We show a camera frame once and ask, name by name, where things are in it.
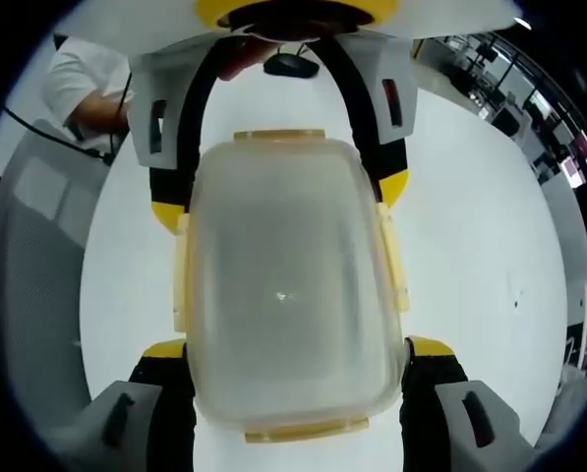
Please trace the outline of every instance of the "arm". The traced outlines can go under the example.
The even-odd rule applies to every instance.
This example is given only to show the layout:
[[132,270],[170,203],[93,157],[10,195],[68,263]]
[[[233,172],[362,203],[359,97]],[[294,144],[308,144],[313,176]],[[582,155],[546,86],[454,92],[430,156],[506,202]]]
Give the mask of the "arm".
[[100,133],[124,134],[129,130],[128,108],[129,103],[123,103],[119,112],[118,103],[103,98],[95,90],[75,107],[69,119]]
[[58,51],[44,80],[42,97],[62,123],[74,122],[99,133],[125,133],[128,105],[104,98],[77,50]]

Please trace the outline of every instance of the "computer mouse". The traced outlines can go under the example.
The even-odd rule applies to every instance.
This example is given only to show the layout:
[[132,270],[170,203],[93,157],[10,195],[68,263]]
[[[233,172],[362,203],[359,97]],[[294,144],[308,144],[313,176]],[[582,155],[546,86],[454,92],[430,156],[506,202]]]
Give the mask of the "computer mouse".
[[317,75],[320,65],[305,57],[280,52],[264,61],[263,69],[271,76],[309,79]]

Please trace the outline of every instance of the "yellow trim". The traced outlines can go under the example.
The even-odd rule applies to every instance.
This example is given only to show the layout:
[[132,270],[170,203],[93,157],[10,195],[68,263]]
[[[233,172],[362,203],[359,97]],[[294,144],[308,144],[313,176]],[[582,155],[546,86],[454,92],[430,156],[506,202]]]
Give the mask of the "yellow trim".
[[407,290],[407,277],[404,273],[398,240],[393,228],[393,219],[386,204],[377,204],[381,218],[382,241],[389,266],[389,275],[393,284],[393,296],[398,313],[409,311],[409,291]]
[[314,440],[327,436],[360,431],[370,426],[367,418],[331,420],[307,425],[282,426],[266,431],[247,431],[246,443],[286,443],[291,441]]
[[[234,10],[266,1],[270,0],[197,0],[195,2],[195,13],[204,25],[220,30],[218,21]],[[374,18],[369,26],[386,22],[398,9],[398,0],[340,0],[334,3],[349,5],[369,13]]]
[[244,140],[300,140],[303,138],[325,138],[324,130],[257,130],[238,131],[234,141]]
[[172,358],[177,359],[182,357],[184,351],[184,344],[186,339],[174,339],[172,341],[158,342],[153,344],[149,349],[145,351],[143,357],[156,357],[156,358]]
[[182,214],[175,232],[175,267],[173,269],[173,328],[176,332],[186,332],[186,320],[190,305],[187,304],[188,225],[190,215]]
[[409,169],[405,169],[397,174],[390,175],[381,180],[382,201],[388,206],[395,204],[400,194],[407,185],[409,179]]
[[184,213],[184,206],[151,202],[151,209],[157,220],[171,233],[177,230],[177,219]]
[[409,336],[416,356],[454,356],[454,352],[441,341],[426,337]]

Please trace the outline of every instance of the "person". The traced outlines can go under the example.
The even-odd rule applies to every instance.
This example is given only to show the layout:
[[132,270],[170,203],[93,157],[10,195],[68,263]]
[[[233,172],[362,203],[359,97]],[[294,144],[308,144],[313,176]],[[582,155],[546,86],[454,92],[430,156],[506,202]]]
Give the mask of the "person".
[[119,109],[130,77],[127,57],[74,37],[55,44],[59,47],[42,86],[42,98],[55,118],[80,141],[104,134],[125,135],[133,95],[128,89]]

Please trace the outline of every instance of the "gray chair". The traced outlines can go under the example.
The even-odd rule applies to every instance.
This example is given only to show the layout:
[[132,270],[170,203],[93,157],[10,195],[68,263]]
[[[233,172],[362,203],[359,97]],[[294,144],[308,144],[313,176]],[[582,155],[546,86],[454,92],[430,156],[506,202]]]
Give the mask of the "gray chair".
[[[46,121],[34,126],[67,140]],[[90,401],[79,296],[107,171],[98,160],[27,132],[0,182],[0,342],[11,391],[43,436]]]

